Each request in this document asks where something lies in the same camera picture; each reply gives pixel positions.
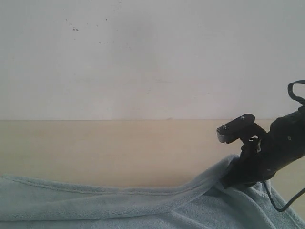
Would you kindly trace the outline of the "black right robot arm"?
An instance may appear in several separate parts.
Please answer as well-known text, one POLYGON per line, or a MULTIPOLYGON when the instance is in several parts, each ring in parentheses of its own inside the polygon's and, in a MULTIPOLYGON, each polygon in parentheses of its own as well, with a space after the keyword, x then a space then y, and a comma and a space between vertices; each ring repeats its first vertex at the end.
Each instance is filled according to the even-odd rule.
POLYGON ((276 172, 305 155, 305 108, 279 117, 265 131, 255 116, 244 114, 217 128, 221 143, 241 140, 241 154, 221 178, 224 188, 252 186, 271 179, 276 172))

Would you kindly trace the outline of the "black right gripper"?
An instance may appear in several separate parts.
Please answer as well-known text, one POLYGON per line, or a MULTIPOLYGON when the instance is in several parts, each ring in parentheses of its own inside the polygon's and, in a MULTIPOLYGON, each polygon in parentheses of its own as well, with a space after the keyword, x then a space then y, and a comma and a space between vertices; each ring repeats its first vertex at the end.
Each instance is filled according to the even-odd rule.
POLYGON ((271 179, 278 171, 276 156, 278 142, 271 137, 241 139, 241 154, 230 165, 223 177, 223 187, 253 186, 271 179))

